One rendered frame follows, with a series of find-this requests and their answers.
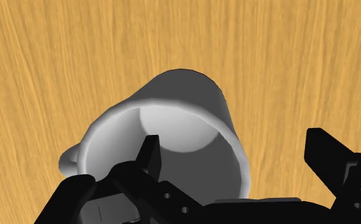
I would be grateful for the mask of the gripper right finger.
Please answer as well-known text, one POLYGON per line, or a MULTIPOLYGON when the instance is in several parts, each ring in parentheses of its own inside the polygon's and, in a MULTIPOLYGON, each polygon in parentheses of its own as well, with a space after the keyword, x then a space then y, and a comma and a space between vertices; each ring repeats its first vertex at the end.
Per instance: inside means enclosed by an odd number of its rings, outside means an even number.
POLYGON ((351 151, 322 128, 309 128, 304 161, 335 196, 332 211, 361 214, 361 153, 351 151))

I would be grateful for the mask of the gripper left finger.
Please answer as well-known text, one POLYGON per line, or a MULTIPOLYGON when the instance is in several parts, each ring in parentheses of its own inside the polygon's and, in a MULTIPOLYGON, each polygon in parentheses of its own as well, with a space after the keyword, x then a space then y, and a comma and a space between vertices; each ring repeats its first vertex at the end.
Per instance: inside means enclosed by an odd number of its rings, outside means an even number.
POLYGON ((63 180, 34 224, 75 224, 87 201, 124 194, 136 206, 135 224, 202 224, 202 206, 168 181, 159 181, 161 155, 159 137, 145 137, 137 158, 114 165, 96 181, 89 174, 63 180))

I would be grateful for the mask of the white mug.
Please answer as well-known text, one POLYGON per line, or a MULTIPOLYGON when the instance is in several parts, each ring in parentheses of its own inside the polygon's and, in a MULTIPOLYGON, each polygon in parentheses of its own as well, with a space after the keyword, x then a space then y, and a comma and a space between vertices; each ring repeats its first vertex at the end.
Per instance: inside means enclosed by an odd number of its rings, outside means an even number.
POLYGON ((159 137, 160 180, 202 205, 248 198, 250 165, 225 97, 213 80, 189 69, 159 74, 106 110, 60 156, 59 170, 101 180, 114 165, 134 160, 148 135, 159 137))

